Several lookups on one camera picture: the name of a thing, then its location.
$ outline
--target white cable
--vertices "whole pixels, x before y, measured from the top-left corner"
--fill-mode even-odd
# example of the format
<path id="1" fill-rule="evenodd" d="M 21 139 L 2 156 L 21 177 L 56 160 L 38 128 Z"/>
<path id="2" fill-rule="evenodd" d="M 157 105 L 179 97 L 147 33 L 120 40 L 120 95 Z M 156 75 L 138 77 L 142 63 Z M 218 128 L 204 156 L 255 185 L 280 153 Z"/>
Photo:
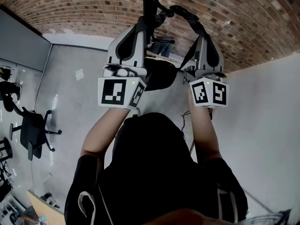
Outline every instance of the white cable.
<path id="1" fill-rule="evenodd" d="M 48 64 L 48 60 L 49 60 L 50 52 L 52 50 L 52 46 L 53 46 L 53 44 L 51 44 L 51 47 L 50 47 L 50 50 L 49 50 L 49 53 L 48 53 L 48 56 L 47 56 L 47 61 L 46 61 L 46 64 L 45 64 L 45 67 L 44 67 L 44 70 L 43 70 L 43 74 L 41 76 L 41 80 L 39 81 L 39 85 L 38 85 L 38 88 L 37 88 L 37 93 L 36 93 L 36 96 L 34 98 L 35 102 L 34 102 L 33 110 L 35 110 L 37 108 L 36 105 L 37 105 L 37 99 L 38 99 L 38 92 L 39 92 L 39 88 L 40 88 L 41 83 L 42 83 L 42 79 L 43 79 L 43 76 L 44 76 L 44 73 L 45 73 L 45 70 L 46 70 L 46 66 Z"/>

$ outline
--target wooden board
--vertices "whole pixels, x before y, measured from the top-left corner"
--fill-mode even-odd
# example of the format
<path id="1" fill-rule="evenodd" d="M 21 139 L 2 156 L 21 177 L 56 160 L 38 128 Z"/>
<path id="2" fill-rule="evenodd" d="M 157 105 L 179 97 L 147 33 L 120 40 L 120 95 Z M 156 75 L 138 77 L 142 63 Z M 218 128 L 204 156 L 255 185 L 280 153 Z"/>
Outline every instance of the wooden board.
<path id="1" fill-rule="evenodd" d="M 49 225 L 66 225 L 64 214 L 61 211 L 50 206 L 29 190 L 27 190 L 27 196 L 39 218 L 46 216 Z"/>

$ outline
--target concrete floor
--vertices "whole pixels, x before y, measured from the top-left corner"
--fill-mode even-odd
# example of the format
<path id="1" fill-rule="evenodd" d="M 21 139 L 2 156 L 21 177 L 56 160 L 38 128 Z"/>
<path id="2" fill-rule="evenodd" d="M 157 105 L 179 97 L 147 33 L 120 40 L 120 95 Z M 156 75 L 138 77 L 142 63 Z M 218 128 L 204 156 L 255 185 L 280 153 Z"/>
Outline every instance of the concrete floor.
<path id="1" fill-rule="evenodd" d="M 61 135 L 48 135 L 49 143 L 55 148 L 52 153 L 43 146 L 41 159 L 34 157 L 32 172 L 34 183 L 51 173 L 51 178 L 38 186 L 37 195 L 51 192 L 54 199 L 64 209 L 68 190 L 71 186 L 80 149 L 89 129 L 106 112 L 107 108 L 97 105 L 97 82 L 102 75 L 106 62 L 106 52 L 92 49 L 53 46 L 45 69 L 37 97 L 37 112 L 45 115 L 53 110 L 48 118 L 47 127 L 51 131 L 62 130 Z M 75 72 L 83 69 L 84 78 L 77 81 Z M 40 73 L 19 71 L 23 80 L 20 107 L 32 109 L 38 88 Z M 139 102 L 141 113 L 160 112 L 168 116 L 179 128 L 183 125 L 181 114 L 188 111 L 188 85 L 181 85 L 182 74 L 178 73 L 173 85 L 164 90 L 148 91 Z M 8 137 L 10 123 L 22 123 L 16 113 L 2 109 L 3 122 L 1 135 Z M 184 128 L 188 146 L 192 144 L 192 128 L 189 115 Z M 27 159 L 27 150 L 19 143 L 20 131 L 14 134 L 11 145 L 14 158 L 8 161 L 13 174 L 15 196 L 25 205 L 29 205 L 26 189 L 33 185 L 31 164 Z M 105 156 L 105 167 L 111 161 L 112 146 Z"/>

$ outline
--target black t-shirt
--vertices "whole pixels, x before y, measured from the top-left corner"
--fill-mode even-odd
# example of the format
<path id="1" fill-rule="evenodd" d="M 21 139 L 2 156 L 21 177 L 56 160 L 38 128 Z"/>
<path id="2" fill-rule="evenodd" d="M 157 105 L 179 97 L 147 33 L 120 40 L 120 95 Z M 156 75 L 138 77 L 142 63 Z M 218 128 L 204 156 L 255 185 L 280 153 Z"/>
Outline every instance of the black t-shirt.
<path id="1" fill-rule="evenodd" d="M 67 225 L 90 224 L 90 216 L 86 218 L 79 209 L 78 196 L 82 191 L 93 194 L 97 162 L 93 156 L 78 160 L 65 206 Z M 218 218 L 218 188 L 234 194 L 239 221 L 248 210 L 246 196 L 226 162 L 221 158 L 203 165 L 193 162 L 183 134 L 159 113 L 125 121 L 112 162 L 97 182 L 114 225 L 142 225 L 180 208 Z M 223 219 L 233 221 L 231 202 L 225 197 L 223 201 Z M 96 213 L 102 224 L 110 224 L 104 206 Z"/>

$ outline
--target brick ceiling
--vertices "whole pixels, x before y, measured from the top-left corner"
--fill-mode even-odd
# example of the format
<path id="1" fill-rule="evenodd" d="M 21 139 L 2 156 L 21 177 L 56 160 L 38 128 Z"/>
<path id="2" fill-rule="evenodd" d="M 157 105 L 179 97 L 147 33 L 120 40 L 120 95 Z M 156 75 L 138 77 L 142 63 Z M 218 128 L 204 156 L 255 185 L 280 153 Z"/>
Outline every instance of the brick ceiling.
<path id="1" fill-rule="evenodd" d="M 300 0 L 160 0 L 197 14 L 217 41 L 231 72 L 300 52 Z M 142 14 L 143 0 L 0 0 L 41 33 L 116 37 Z M 173 53 L 185 56 L 196 35 L 180 17 L 158 35 L 175 37 Z"/>

